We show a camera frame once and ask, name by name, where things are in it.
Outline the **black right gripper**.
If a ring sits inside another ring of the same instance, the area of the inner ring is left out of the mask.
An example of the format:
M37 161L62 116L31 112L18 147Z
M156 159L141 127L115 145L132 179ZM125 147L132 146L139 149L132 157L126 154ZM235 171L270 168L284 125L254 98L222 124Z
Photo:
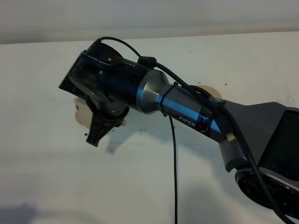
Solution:
M125 118L125 107L136 109L139 84L148 69L122 57L96 40L81 52L59 88L83 100L92 111L86 142L95 147Z

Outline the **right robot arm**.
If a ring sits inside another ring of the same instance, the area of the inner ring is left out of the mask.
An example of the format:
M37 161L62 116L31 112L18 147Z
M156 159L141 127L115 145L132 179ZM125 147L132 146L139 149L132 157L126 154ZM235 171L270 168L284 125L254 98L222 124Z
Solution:
M96 40L59 88L91 111L87 142L97 146L130 109L161 112L219 143L240 190L285 223L299 217L299 111L277 102L241 105L188 85L155 58L123 58Z

